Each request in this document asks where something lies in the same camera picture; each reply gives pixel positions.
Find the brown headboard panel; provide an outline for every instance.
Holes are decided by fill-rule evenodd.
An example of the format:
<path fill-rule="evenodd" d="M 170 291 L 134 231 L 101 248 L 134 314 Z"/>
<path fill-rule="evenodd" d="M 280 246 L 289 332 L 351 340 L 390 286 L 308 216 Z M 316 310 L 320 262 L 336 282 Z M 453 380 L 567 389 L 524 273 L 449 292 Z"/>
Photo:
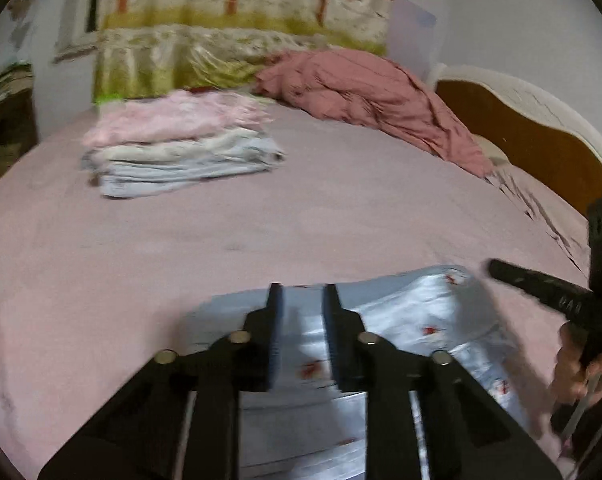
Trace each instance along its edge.
<path fill-rule="evenodd" d="M 578 137 L 528 119 L 475 82 L 441 80 L 437 94 L 473 134 L 491 140 L 582 214 L 601 197 L 602 163 Z"/>

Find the metal bolt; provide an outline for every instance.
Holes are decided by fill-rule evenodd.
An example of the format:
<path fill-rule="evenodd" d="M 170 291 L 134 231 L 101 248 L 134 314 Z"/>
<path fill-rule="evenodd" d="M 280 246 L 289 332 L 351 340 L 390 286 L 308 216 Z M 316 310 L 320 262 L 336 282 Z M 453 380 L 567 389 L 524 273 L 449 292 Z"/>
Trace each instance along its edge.
<path fill-rule="evenodd" d="M 155 363 L 160 365 L 169 365 L 174 363 L 179 354 L 174 350 L 161 350 L 155 354 Z"/>
<path fill-rule="evenodd" d="M 230 334 L 228 339 L 230 339 L 230 343 L 241 345 L 247 343 L 250 340 L 250 337 L 250 332 L 246 332 L 245 330 L 235 330 Z"/>
<path fill-rule="evenodd" d="M 452 356 L 447 353 L 445 350 L 437 350 L 432 354 L 432 360 L 437 365 L 449 365 L 452 362 Z"/>
<path fill-rule="evenodd" d="M 373 345 L 379 341 L 379 336 L 377 334 L 373 334 L 372 332 L 361 332 L 357 338 L 364 345 Z"/>

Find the pile of items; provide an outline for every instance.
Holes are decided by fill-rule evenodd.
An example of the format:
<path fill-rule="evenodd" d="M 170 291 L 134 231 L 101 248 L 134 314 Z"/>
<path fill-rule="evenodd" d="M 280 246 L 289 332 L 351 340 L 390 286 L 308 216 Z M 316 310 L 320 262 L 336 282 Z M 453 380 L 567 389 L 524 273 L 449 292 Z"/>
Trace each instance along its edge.
<path fill-rule="evenodd" d="M 234 92 L 177 90 L 148 102 L 113 102 L 100 112 L 84 136 L 83 162 L 105 196 L 148 196 L 271 170 L 284 157 L 261 131 L 268 114 L 260 102 Z"/>

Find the crumpled pink blanket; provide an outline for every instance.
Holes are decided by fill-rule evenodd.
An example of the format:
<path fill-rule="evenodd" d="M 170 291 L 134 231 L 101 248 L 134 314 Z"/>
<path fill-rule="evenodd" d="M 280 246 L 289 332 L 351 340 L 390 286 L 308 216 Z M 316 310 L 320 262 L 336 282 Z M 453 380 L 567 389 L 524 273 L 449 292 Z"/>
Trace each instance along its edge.
<path fill-rule="evenodd" d="M 256 77 L 257 93 L 318 119 L 378 128 L 481 178 L 494 169 L 438 95 L 406 69 L 374 54 L 284 52 Z"/>
<path fill-rule="evenodd" d="M 127 142 L 195 139 L 236 126 L 255 128 L 267 119 L 261 104 L 248 96 L 175 90 L 149 102 L 124 101 L 102 107 L 99 121 L 86 132 L 83 142 L 88 148 L 102 148 Z"/>

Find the patterned curtain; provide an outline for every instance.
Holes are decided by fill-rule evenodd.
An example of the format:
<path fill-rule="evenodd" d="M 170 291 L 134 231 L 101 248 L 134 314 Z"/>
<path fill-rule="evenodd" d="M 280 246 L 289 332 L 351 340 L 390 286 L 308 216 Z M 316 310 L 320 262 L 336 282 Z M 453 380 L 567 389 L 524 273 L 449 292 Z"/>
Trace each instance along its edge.
<path fill-rule="evenodd" d="M 284 49 L 385 52 L 392 0 L 99 0 L 97 101 L 232 88 Z"/>

